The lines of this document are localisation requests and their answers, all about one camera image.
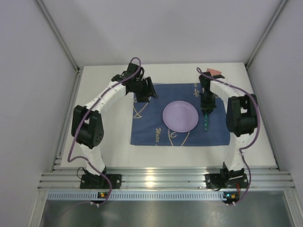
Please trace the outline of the spoon with green handle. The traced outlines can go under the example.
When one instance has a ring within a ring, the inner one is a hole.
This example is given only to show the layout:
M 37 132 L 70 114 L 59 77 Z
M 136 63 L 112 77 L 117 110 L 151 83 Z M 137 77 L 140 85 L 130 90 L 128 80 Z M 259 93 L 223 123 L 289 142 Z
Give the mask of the spoon with green handle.
M 209 128 L 209 113 L 204 114 L 204 130 L 208 131 Z

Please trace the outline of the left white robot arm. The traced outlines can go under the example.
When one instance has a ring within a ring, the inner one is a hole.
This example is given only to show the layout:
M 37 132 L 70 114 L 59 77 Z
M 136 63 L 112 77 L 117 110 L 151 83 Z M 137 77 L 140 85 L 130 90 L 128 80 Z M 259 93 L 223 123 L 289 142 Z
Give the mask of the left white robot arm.
M 151 97 L 158 98 L 150 77 L 117 74 L 92 101 L 74 108 L 71 128 L 73 141 L 67 157 L 69 163 L 83 159 L 88 173 L 103 175 L 106 166 L 99 148 L 104 137 L 102 115 L 129 93 L 135 94 L 137 102 L 148 103 Z

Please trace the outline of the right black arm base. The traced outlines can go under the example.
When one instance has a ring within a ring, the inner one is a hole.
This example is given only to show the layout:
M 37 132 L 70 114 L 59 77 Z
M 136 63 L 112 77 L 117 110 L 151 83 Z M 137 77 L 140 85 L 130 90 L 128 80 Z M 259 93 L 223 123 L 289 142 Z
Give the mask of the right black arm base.
M 238 186 L 241 189 L 247 188 L 249 183 L 243 167 L 239 170 L 231 170 L 224 162 L 219 173 L 205 175 L 205 182 L 207 189 L 214 191 L 228 188 L 236 189 Z

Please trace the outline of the orange plastic cup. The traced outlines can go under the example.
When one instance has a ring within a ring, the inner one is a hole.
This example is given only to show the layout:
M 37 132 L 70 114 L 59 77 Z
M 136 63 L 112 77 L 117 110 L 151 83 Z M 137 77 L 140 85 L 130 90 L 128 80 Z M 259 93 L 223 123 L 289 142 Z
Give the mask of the orange plastic cup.
M 207 68 L 206 71 L 209 72 L 212 76 L 221 75 L 221 72 L 218 71 L 218 70 L 214 70 L 214 69 Z

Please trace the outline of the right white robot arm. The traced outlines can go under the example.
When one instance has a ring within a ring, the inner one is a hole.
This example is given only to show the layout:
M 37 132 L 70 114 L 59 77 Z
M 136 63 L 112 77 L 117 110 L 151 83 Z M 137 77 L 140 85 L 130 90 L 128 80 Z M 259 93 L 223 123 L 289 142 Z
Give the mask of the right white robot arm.
M 223 168 L 239 171 L 244 168 L 244 150 L 256 142 L 260 131 L 257 98 L 242 88 L 229 85 L 225 79 L 201 75 L 199 81 L 203 88 L 201 110 L 207 120 L 217 107 L 216 97 L 227 105 L 225 125 L 230 133 L 230 144 L 224 155 Z

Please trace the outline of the purple plastic plate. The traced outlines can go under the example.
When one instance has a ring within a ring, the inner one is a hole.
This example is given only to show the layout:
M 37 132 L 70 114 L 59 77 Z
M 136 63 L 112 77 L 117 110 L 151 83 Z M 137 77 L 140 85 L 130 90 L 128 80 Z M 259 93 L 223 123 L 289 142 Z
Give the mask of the purple plastic plate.
M 197 126 L 199 115 L 192 104 L 185 101 L 174 101 L 164 108 L 162 118 L 170 130 L 185 133 Z

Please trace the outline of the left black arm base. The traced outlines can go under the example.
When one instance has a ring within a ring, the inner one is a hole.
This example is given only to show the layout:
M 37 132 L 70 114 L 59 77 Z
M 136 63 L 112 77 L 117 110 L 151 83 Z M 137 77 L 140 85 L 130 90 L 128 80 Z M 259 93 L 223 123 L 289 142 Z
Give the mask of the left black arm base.
M 112 189 L 120 189 L 122 184 L 121 174 L 107 174 L 106 170 L 103 174 L 111 182 Z M 107 179 L 101 175 L 93 175 L 83 167 L 78 168 L 76 175 L 80 179 L 81 189 L 110 189 Z

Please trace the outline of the blue fish-print cloth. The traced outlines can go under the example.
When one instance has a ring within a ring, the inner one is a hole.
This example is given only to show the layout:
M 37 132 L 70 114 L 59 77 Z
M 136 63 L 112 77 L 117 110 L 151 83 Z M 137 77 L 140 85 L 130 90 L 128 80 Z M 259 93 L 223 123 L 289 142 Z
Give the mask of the blue fish-print cloth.
M 216 108 L 207 117 L 207 122 L 200 107 L 203 91 L 199 83 L 191 84 L 156 84 L 158 98 L 150 98 L 148 103 L 134 100 L 131 144 L 136 146 L 177 146 L 209 147 L 227 146 L 230 143 L 230 132 L 226 127 L 224 103 L 215 97 Z M 195 128 L 177 132 L 166 126 L 163 111 L 174 101 L 191 104 L 198 113 Z

